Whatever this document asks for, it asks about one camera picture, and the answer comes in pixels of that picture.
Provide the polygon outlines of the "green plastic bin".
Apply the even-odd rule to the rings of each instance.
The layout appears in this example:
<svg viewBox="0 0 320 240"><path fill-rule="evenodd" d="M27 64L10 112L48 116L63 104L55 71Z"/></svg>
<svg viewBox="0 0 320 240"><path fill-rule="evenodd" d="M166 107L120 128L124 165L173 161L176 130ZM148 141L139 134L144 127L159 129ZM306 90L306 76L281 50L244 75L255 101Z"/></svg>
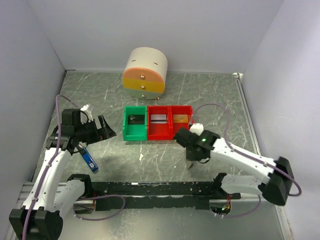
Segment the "green plastic bin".
<svg viewBox="0 0 320 240"><path fill-rule="evenodd" d="M124 107L122 134L127 142L147 140L147 106Z"/></svg>

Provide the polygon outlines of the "blue card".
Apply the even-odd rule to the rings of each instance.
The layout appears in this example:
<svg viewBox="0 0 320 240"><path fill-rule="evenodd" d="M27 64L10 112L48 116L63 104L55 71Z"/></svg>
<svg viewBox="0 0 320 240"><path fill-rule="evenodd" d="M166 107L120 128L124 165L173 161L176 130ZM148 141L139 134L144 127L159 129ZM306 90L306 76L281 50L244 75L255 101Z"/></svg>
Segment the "blue card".
<svg viewBox="0 0 320 240"><path fill-rule="evenodd" d="M96 173L99 170L98 165L96 164L96 162L94 161L94 159L92 158L92 156L90 155L89 151L87 150L86 147L84 147L83 145L79 144L76 147L77 151L80 153L80 155L82 156L83 160L85 161L85 163L87 164L87 166L89 167L89 169L93 172Z"/></svg>

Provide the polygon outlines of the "red double plastic bin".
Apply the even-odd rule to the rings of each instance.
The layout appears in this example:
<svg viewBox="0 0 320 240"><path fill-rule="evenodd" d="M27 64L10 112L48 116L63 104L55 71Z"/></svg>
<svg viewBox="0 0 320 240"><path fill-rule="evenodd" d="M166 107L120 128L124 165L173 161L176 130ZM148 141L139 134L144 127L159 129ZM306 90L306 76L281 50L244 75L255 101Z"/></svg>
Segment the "red double plastic bin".
<svg viewBox="0 0 320 240"><path fill-rule="evenodd" d="M147 107L147 140L170 141L179 129L190 129L191 105L149 105Z"/></svg>

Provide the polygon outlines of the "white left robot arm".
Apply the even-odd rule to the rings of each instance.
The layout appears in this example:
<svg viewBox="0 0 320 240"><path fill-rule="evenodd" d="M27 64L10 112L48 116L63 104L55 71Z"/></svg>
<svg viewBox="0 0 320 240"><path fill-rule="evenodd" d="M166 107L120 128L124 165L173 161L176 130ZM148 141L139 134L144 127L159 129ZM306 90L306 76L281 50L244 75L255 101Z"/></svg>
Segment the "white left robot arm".
<svg viewBox="0 0 320 240"><path fill-rule="evenodd" d="M20 240L57 240L65 215L78 199L89 199L94 188L88 174L72 174L63 190L57 189L63 171L80 144L95 144L115 137L103 115L94 119L90 111L62 111L48 137L45 158L30 194L19 209L12 209L9 222Z"/></svg>

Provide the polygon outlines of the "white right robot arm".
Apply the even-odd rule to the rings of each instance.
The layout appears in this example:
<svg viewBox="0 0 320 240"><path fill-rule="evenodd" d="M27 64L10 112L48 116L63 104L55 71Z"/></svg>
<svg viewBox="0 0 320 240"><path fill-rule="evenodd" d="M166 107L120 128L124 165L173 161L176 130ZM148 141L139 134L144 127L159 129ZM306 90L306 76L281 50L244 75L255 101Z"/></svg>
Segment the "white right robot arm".
<svg viewBox="0 0 320 240"><path fill-rule="evenodd" d="M222 136L204 130L198 123L191 129L180 128L173 139L186 149L188 161L204 163L211 158L219 159L247 173L226 174L212 186L212 193L216 198L223 199L228 194L244 193L262 196L277 206L287 203L294 175L286 158L274 160L259 156L226 142Z"/></svg>

